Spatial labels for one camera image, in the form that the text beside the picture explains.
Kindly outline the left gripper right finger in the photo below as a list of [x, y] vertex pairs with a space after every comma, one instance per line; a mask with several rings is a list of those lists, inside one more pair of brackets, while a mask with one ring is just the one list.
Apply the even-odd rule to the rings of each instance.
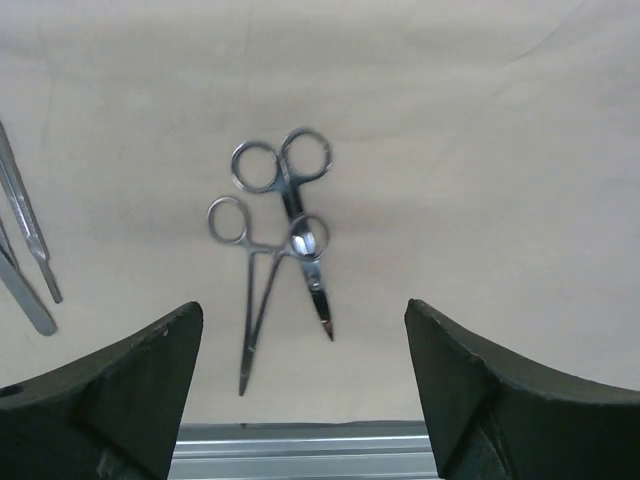
[[419, 299], [404, 320], [440, 478], [638, 478], [638, 392], [530, 360]]

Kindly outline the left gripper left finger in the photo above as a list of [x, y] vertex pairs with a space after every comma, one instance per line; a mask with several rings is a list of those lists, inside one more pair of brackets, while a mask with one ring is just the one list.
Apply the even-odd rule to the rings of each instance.
[[4, 479], [165, 479], [203, 333], [188, 302], [142, 330], [1, 389]]

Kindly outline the steel scalpel handle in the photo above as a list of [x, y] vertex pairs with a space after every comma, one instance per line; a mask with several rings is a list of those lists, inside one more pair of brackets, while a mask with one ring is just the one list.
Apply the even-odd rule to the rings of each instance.
[[52, 299], [56, 304], [60, 304], [63, 298], [49, 265], [49, 251], [37, 222], [26, 187], [22, 181], [4, 126], [1, 126], [1, 185], [26, 245], [39, 265]]
[[41, 335], [51, 336], [57, 331], [46, 307], [20, 273], [4, 225], [1, 225], [1, 280]]

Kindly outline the beige cloth wrap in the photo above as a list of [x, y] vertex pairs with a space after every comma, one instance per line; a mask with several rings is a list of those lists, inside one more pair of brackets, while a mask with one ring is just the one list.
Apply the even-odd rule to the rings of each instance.
[[[639, 386], [635, 1], [5, 1], [1, 120], [63, 295], [1, 295], [1, 382], [188, 301], [188, 423], [421, 415], [419, 298], [519, 354]], [[209, 235], [242, 142], [309, 126], [335, 335], [282, 262], [245, 395], [246, 253]]]

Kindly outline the steel surgical scissors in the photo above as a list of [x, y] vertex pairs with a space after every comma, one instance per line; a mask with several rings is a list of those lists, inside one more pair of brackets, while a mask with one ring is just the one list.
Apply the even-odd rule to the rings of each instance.
[[[321, 147], [324, 160], [321, 168], [305, 174], [293, 166], [290, 159], [290, 148], [294, 141], [300, 137], [311, 137]], [[259, 149], [267, 152], [275, 164], [275, 175], [272, 180], [264, 185], [253, 185], [241, 173], [240, 160], [251, 149]], [[240, 144], [231, 157], [231, 172], [234, 183], [238, 188], [252, 194], [264, 194], [278, 192], [289, 221], [294, 220], [305, 213], [305, 208], [300, 193], [300, 187], [308, 182], [315, 181], [324, 176], [332, 166], [332, 148], [330, 142], [318, 131], [310, 127], [298, 127], [293, 129], [282, 141], [278, 150], [268, 142], [262, 140], [249, 140]], [[301, 270], [309, 290], [310, 296], [319, 316], [320, 323], [328, 338], [334, 340], [333, 322], [327, 297], [326, 287], [322, 278], [320, 262], [318, 259], [309, 262], [300, 262]]]

